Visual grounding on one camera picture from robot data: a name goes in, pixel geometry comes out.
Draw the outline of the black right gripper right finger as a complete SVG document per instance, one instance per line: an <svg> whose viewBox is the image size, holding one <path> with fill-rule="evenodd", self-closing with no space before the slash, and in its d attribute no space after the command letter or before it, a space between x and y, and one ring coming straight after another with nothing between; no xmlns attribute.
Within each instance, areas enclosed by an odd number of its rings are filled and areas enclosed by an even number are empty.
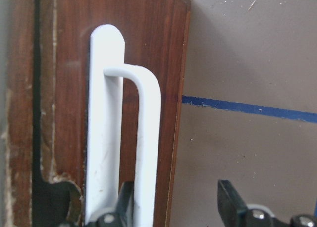
<svg viewBox="0 0 317 227"><path fill-rule="evenodd" d="M243 227L248 207L229 180L218 180L218 212L225 227Z"/></svg>

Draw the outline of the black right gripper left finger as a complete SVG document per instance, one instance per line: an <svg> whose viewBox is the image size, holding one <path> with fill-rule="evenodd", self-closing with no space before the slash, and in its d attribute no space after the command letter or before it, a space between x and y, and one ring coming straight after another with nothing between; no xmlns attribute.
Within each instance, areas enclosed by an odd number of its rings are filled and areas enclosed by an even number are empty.
<svg viewBox="0 0 317 227"><path fill-rule="evenodd" d="M124 182L118 195L116 212L117 227L132 227L134 212L134 182Z"/></svg>

